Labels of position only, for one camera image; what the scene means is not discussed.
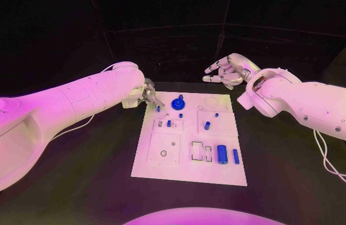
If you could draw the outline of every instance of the cable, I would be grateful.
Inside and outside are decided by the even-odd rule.
[[[316,133],[319,134],[319,137],[323,141],[323,144],[325,144],[325,152],[323,152],[323,148],[322,148],[322,145],[320,145],[320,142],[319,142],[319,139],[317,139],[317,136],[316,136]],[[313,136],[314,136],[314,140],[317,142],[317,146],[319,146],[319,150],[320,150],[320,153],[322,153],[322,156],[323,156],[323,166],[326,168],[326,170],[332,173],[332,174],[336,174],[339,176],[339,178],[346,182],[346,179],[343,177],[346,177],[346,174],[342,174],[337,172],[337,169],[335,168],[333,164],[330,163],[329,159],[327,159],[327,152],[329,152],[329,148],[327,148],[327,143],[325,141],[325,138],[320,134],[319,131],[313,130]]]
[[[110,65],[110,66],[101,71],[101,73],[105,72],[107,69],[110,69],[113,66],[114,66],[114,64]],[[51,141],[53,141],[53,140],[55,140],[61,135],[64,135],[65,133],[68,133],[68,132],[71,132],[71,131],[82,128],[84,126],[87,126],[87,125],[90,124],[90,122],[92,121],[94,116],[95,116],[95,114],[91,116],[88,122],[87,122],[82,126],[78,126],[78,127],[72,128],[72,129],[69,129],[68,131],[62,132],[59,135],[56,135],[56,136],[51,139]]]

